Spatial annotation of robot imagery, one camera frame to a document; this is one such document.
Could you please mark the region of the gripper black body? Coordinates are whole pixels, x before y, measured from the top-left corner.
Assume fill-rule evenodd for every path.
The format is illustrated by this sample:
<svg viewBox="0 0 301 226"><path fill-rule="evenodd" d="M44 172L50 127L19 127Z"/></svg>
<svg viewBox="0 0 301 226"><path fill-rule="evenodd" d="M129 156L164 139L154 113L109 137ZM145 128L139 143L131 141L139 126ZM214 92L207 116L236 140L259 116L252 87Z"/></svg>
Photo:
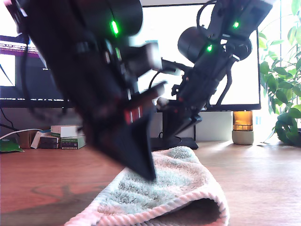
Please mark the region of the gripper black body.
<svg viewBox="0 0 301 226"><path fill-rule="evenodd" d="M192 67L179 68L183 71L182 81L172 87L171 118L199 118L200 111L209 102L219 85L217 79L210 78Z"/></svg>

